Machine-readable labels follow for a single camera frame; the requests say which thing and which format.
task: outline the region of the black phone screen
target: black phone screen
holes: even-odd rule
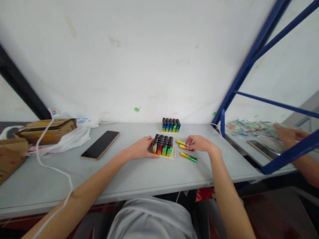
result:
[[[115,131],[106,131],[81,155],[81,157],[99,159],[119,134],[119,132]]]
[[[271,159],[275,159],[278,157],[273,151],[263,146],[261,143],[257,142],[256,140],[250,140],[249,143],[255,145],[260,151],[264,154],[268,155]]]

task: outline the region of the white table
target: white table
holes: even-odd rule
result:
[[[154,137],[160,133],[160,128],[159,123],[100,125],[91,129],[91,139],[83,146],[43,159],[43,162],[69,173],[76,188],[121,149],[144,136]],[[102,158],[98,161],[81,158],[81,154],[107,130],[118,131],[120,135]],[[188,135],[193,134],[200,134],[220,147],[233,182],[255,180],[263,176],[210,125],[182,124],[179,134],[173,135],[174,142],[185,141]],[[176,151],[175,160],[160,158],[130,161],[109,183],[95,204],[213,185],[210,160],[206,152],[188,151],[190,155],[198,158],[197,162],[193,162],[179,156],[180,148],[177,147]],[[25,163],[0,185],[0,219],[48,212],[63,200],[68,192],[69,184],[65,176],[41,167],[35,157],[27,158]]]

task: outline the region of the hand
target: hand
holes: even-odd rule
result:
[[[201,135],[190,135],[186,139],[186,143],[189,144],[189,146],[186,146],[186,149],[197,149],[199,151],[220,151],[220,149],[214,145],[211,141],[208,139],[205,139]]]
[[[298,129],[291,129],[291,130],[296,133],[295,140],[297,141],[301,141],[304,138],[308,137],[308,135],[310,135],[309,133],[302,130],[298,130]]]
[[[295,142],[295,138],[296,138],[296,133],[295,131],[289,129],[289,128],[284,128],[281,127],[278,124],[274,124],[273,125],[276,130],[277,130],[277,134],[278,134],[278,138],[284,143],[294,143]]]
[[[147,148],[153,143],[154,139],[151,136],[146,136],[130,147],[123,150],[128,156],[128,159],[139,159],[139,158],[159,158],[157,154],[150,153]]]

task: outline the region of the smartphone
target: smartphone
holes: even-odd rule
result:
[[[106,131],[97,141],[94,142],[82,155],[82,158],[99,160],[105,151],[110,147],[120,132]]]
[[[269,160],[274,160],[278,157],[276,153],[271,151],[269,148],[263,146],[261,143],[257,142],[256,140],[249,140],[247,141],[251,146],[253,146],[255,149],[257,149],[259,152],[261,152],[265,157],[267,157]]]

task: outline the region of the blue metal frame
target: blue metal frame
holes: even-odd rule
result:
[[[220,133],[222,134],[223,138],[225,138],[225,110],[222,110],[222,116],[220,118]]]
[[[297,107],[293,107],[293,106],[290,106],[290,105],[286,105],[286,104],[282,104],[282,103],[279,103],[279,102],[276,102],[276,101],[267,100],[267,99],[264,99],[264,98],[261,98],[261,97],[258,97],[258,96],[253,96],[253,95],[250,95],[250,94],[246,94],[246,93],[243,93],[243,92],[240,92],[240,91],[234,91],[234,93],[238,94],[238,95],[246,96],[248,98],[252,98],[254,100],[259,100],[259,101],[262,101],[262,102],[265,102],[265,103],[268,103],[268,104],[279,106],[279,107],[285,108],[287,110],[292,110],[292,111],[295,111],[295,112],[298,112],[298,113],[301,113],[301,114],[308,115],[310,117],[314,117],[314,118],[319,119],[319,114],[315,113],[315,112],[303,110],[303,109],[300,109],[300,108],[297,108]]]
[[[303,10],[294,20],[292,20],[280,33],[278,33],[267,45],[271,33],[275,29],[277,23],[283,16],[291,0],[277,0],[273,9],[271,10],[264,26],[262,27],[255,43],[253,44],[248,56],[246,57],[242,67],[240,68],[236,78],[234,79],[230,89],[228,90],[222,104],[220,105],[212,123],[218,124],[221,121],[221,132],[225,133],[225,111],[228,109],[232,100],[236,94],[243,95],[255,100],[273,104],[285,109],[296,111],[301,114],[305,114],[311,117],[319,119],[319,114],[315,112],[306,111],[297,107],[282,104],[276,101],[267,100],[257,96],[249,95],[246,93],[239,92],[239,88],[247,77],[253,64],[263,56],[269,49],[271,49],[276,43],[278,43],[284,36],[286,36],[292,29],[294,29],[299,23],[307,18],[312,12],[319,7],[319,0],[314,0],[305,10]],[[271,174],[283,166],[291,163],[293,160],[307,154],[313,149],[319,146],[319,130],[315,131],[307,138],[296,144],[291,149],[284,152],[278,158],[260,168],[263,174]]]

